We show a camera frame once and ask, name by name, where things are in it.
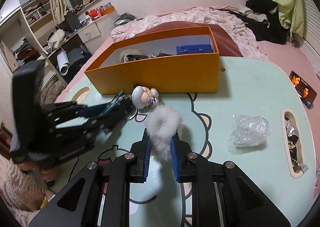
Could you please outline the black lace fabric item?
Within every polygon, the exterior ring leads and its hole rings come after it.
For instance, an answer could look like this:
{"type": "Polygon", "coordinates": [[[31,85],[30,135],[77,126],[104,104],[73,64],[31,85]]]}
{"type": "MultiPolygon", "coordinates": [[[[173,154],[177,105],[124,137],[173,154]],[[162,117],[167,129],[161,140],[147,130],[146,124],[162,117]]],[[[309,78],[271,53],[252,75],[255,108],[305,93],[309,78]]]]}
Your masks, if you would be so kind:
{"type": "Polygon", "coordinates": [[[144,60],[148,59],[149,57],[146,55],[139,55],[139,54],[127,54],[124,56],[123,61],[125,63],[131,62],[131,61],[138,61],[138,60],[144,60]]]}

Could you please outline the fluffy white tail doll keychain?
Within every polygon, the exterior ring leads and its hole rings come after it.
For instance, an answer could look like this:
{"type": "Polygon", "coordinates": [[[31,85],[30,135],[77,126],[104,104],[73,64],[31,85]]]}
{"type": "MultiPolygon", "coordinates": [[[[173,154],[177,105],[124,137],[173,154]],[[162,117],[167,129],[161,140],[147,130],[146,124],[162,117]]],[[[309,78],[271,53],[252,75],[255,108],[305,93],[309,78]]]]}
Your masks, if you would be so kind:
{"type": "Polygon", "coordinates": [[[158,161],[171,160],[171,140],[182,132],[182,115],[169,105],[161,104],[155,88],[136,86],[131,94],[135,108],[149,108],[145,127],[151,141],[151,152],[158,161]]]}

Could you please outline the blue metal tin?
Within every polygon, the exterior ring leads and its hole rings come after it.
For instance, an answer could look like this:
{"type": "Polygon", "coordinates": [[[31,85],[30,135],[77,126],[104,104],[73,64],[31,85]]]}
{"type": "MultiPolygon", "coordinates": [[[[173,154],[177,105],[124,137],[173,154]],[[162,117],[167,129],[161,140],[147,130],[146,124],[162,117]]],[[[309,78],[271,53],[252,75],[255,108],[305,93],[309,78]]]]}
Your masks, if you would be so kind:
{"type": "Polygon", "coordinates": [[[179,45],[176,47],[176,54],[213,53],[213,50],[214,48],[210,44],[179,45]]]}

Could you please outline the black pouch red emblem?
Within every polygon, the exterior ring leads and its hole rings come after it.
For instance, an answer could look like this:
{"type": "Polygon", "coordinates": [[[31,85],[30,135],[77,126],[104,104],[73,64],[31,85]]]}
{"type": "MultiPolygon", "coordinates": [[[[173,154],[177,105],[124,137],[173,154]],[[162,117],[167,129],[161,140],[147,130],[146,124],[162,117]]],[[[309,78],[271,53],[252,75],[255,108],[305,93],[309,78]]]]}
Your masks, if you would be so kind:
{"type": "Polygon", "coordinates": [[[159,53],[159,54],[152,54],[151,58],[159,58],[159,57],[169,57],[172,56],[172,54],[166,54],[166,53],[159,53]]]}

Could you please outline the white rolled paper tube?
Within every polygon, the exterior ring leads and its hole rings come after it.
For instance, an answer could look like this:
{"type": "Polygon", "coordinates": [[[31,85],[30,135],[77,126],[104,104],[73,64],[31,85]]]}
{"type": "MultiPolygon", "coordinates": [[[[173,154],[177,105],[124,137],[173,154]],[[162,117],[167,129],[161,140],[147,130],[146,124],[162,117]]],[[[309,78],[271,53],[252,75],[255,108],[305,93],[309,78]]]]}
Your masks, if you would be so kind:
{"type": "Polygon", "coordinates": [[[65,76],[68,73],[68,70],[70,67],[70,62],[69,62],[66,51],[61,51],[57,55],[57,64],[58,64],[60,74],[62,76],[65,76]]]}

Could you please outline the crumpled clear plastic wrap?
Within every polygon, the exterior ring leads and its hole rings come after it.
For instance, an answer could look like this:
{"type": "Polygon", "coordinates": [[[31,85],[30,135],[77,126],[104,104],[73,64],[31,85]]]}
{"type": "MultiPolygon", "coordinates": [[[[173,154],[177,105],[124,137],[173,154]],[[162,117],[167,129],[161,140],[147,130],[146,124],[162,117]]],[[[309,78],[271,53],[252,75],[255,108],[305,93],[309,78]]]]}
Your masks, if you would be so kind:
{"type": "Polygon", "coordinates": [[[227,140],[234,148],[254,148],[266,144],[270,123],[263,116],[233,115],[232,132],[227,140]]]}

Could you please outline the brown furry item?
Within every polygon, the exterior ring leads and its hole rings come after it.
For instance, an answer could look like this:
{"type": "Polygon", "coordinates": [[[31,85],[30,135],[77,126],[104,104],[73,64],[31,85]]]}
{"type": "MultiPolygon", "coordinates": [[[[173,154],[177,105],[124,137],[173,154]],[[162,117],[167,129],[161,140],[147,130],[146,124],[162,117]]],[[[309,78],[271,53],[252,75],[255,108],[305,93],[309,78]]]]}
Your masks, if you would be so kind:
{"type": "Polygon", "coordinates": [[[121,63],[124,62],[124,58],[126,55],[131,54],[131,55],[140,55],[142,52],[140,50],[137,49],[127,49],[127,50],[123,50],[120,55],[119,55],[119,60],[121,63]]]}

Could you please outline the white desk drawer unit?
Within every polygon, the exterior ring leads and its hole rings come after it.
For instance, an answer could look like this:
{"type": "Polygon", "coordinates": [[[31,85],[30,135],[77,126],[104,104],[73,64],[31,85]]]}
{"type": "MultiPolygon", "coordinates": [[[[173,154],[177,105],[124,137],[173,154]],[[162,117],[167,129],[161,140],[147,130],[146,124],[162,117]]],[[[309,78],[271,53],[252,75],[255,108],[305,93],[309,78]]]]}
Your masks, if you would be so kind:
{"type": "Polygon", "coordinates": [[[85,44],[91,55],[107,40],[111,31],[115,28],[114,23],[119,18],[117,11],[113,11],[91,22],[78,31],[81,41],[85,44]]]}

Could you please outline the red item on desk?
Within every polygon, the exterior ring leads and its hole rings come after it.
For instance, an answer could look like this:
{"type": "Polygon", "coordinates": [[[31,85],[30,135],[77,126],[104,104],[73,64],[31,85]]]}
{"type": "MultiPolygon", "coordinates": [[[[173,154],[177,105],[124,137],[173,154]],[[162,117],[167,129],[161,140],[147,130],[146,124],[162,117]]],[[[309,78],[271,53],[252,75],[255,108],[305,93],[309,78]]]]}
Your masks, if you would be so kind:
{"type": "Polygon", "coordinates": [[[88,11],[88,15],[92,20],[97,20],[101,17],[100,11],[98,9],[92,9],[88,11]]]}

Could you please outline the white shelf unit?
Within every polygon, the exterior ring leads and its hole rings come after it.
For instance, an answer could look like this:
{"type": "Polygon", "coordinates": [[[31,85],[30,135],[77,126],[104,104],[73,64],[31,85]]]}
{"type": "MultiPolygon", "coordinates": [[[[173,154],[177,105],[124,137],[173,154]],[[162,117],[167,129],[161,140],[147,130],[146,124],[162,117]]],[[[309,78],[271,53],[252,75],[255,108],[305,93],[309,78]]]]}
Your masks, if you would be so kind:
{"type": "Polygon", "coordinates": [[[1,67],[6,70],[9,76],[12,76],[13,71],[18,68],[12,52],[21,46],[23,39],[27,39],[33,48],[39,52],[40,60],[45,60],[43,86],[45,87],[53,78],[57,78],[64,85],[67,85],[66,81],[49,61],[47,52],[40,45],[28,25],[20,6],[20,1],[6,0],[1,7],[1,67]]]}

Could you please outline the small orange box on desk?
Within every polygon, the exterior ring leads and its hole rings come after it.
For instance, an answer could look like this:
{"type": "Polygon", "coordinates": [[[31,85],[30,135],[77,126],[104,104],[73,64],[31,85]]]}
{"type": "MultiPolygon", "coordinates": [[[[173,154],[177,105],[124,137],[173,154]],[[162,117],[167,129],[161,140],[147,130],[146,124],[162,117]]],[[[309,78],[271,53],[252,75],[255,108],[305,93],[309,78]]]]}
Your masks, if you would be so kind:
{"type": "Polygon", "coordinates": [[[114,7],[114,6],[111,6],[111,7],[108,7],[108,8],[106,8],[106,9],[103,9],[102,11],[100,11],[100,14],[101,14],[102,16],[105,16],[105,15],[108,15],[108,14],[114,12],[115,10],[116,10],[115,7],[114,7]]]}

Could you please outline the orange cardboard storage box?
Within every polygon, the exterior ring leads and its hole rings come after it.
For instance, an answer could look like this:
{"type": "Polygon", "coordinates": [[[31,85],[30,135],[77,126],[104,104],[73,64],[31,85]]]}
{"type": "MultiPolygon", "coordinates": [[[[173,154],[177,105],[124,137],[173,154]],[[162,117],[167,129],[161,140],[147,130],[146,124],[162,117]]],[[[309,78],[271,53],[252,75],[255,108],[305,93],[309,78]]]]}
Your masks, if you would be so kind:
{"type": "Polygon", "coordinates": [[[134,85],[154,87],[159,93],[215,93],[219,85],[220,55],[209,27],[159,31],[110,45],[85,69],[100,94],[131,93],[134,85]],[[179,45],[210,44],[213,53],[176,54],[179,45]],[[149,58],[121,63],[123,50],[137,49],[149,58]],[[172,54],[151,58],[152,54],[172,54]]]}

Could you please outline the dark red pillow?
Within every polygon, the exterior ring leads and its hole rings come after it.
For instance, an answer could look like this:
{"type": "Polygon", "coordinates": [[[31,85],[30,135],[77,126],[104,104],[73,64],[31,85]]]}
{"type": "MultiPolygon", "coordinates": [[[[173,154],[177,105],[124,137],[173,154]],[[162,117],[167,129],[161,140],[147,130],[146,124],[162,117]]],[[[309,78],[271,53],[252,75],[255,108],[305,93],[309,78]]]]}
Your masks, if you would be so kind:
{"type": "Polygon", "coordinates": [[[144,32],[138,33],[136,34],[136,36],[150,34],[158,31],[166,31],[170,29],[204,26],[210,27],[221,57],[243,57],[242,53],[238,48],[238,45],[229,36],[229,34],[222,27],[214,24],[199,24],[186,21],[165,22],[153,28],[147,29],[144,32]]]}

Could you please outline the pink floral quilt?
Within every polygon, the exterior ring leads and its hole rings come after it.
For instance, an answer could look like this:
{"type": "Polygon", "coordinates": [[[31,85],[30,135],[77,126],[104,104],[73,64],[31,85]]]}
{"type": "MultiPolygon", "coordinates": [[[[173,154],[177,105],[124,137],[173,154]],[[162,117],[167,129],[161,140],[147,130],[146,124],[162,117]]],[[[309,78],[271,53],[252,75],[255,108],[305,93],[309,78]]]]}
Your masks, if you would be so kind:
{"type": "Polygon", "coordinates": [[[245,22],[228,11],[209,7],[194,7],[161,16],[147,15],[144,18],[130,21],[112,30],[114,42],[135,37],[140,33],[152,32],[174,27],[212,26],[218,29],[217,34],[228,34],[245,58],[267,60],[267,55],[259,51],[254,33],[246,27],[245,22]]]}

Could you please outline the black clothes pile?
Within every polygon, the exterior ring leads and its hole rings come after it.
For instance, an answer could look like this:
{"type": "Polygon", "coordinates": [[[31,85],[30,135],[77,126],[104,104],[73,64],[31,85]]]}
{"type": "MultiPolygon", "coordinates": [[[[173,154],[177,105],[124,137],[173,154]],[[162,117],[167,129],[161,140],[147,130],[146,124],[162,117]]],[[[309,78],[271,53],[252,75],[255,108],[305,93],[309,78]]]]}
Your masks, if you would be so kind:
{"type": "Polygon", "coordinates": [[[268,41],[284,45],[289,30],[284,28],[278,15],[278,4],[272,0],[248,0],[245,7],[229,11],[241,19],[255,35],[256,41],[268,41]]]}

